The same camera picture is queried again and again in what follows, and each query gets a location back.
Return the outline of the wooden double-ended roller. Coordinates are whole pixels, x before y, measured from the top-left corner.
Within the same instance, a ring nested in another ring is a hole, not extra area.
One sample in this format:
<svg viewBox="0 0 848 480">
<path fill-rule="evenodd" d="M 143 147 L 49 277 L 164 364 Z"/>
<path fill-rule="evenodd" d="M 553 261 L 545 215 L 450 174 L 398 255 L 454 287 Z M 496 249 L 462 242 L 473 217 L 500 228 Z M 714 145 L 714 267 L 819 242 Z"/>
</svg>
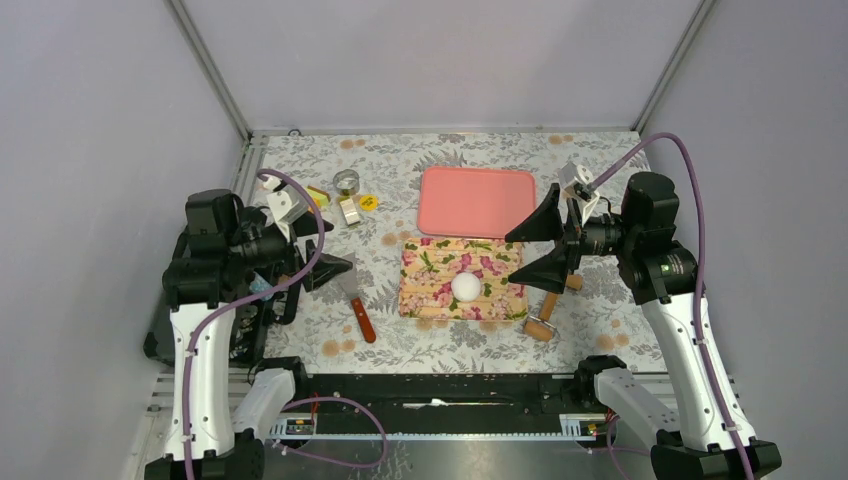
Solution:
<svg viewBox="0 0 848 480">
<path fill-rule="evenodd" d="M 567 291 L 579 292 L 583 288 L 583 278 L 578 274 L 571 274 L 566 278 L 565 289 Z M 523 333 L 537 341 L 550 342 L 557 331 L 551 323 L 552 314 L 556 308 L 560 295 L 548 292 L 542 307 L 535 315 L 528 315 L 523 324 Z"/>
</svg>

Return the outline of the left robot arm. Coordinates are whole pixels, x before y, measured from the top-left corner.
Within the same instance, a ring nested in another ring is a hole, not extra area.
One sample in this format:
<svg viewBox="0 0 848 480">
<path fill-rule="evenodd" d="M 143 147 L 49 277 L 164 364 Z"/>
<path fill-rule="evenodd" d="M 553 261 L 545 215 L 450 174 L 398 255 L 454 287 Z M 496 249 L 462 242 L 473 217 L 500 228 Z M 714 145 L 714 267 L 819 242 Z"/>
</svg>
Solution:
<svg viewBox="0 0 848 480">
<path fill-rule="evenodd" d="M 259 372 L 237 408 L 229 404 L 230 351 L 240 308 L 270 300 L 275 287 L 254 290 L 262 268 L 285 266 L 289 288 L 322 267 L 334 274 L 347 261 L 313 246 L 301 257 L 297 240 L 331 231 L 315 201 L 293 186 L 247 207 L 227 189 L 192 194 L 162 283 L 174 353 L 171 420 L 160 458 L 146 479 L 260 479 L 264 441 L 281 408 L 296 411 L 309 401 L 307 380 L 285 367 Z"/>
</svg>

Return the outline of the floral cutting board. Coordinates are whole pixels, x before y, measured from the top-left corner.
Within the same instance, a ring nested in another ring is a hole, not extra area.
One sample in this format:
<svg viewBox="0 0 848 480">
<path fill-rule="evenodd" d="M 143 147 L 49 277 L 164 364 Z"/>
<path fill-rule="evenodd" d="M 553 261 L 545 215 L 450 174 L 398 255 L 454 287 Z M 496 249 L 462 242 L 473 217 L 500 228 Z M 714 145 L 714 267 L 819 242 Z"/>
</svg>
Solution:
<svg viewBox="0 0 848 480">
<path fill-rule="evenodd" d="M 528 313 L 528 294 L 508 276 L 522 265 L 518 243 L 410 238 L 402 247 L 399 314 L 430 320 L 520 320 Z"/>
</svg>

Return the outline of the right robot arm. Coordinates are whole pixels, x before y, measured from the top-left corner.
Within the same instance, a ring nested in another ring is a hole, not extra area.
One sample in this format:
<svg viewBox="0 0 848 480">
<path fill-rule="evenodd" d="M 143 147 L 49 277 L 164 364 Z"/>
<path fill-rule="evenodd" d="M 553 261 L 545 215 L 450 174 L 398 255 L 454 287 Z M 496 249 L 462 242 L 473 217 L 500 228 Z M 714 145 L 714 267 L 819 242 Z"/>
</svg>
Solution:
<svg viewBox="0 0 848 480">
<path fill-rule="evenodd" d="M 595 215 L 599 197 L 577 174 L 552 184 L 538 208 L 507 235 L 553 249 L 509 276 L 550 293 L 585 256 L 613 256 L 662 352 L 676 399 L 667 407 L 637 384 L 623 361 L 592 355 L 573 386 L 583 410 L 610 408 L 649 449 L 658 479 L 761 479 L 780 468 L 778 446 L 748 421 L 715 347 L 695 256 L 676 240 L 679 199 L 656 173 L 632 175 L 619 213 Z"/>
</svg>

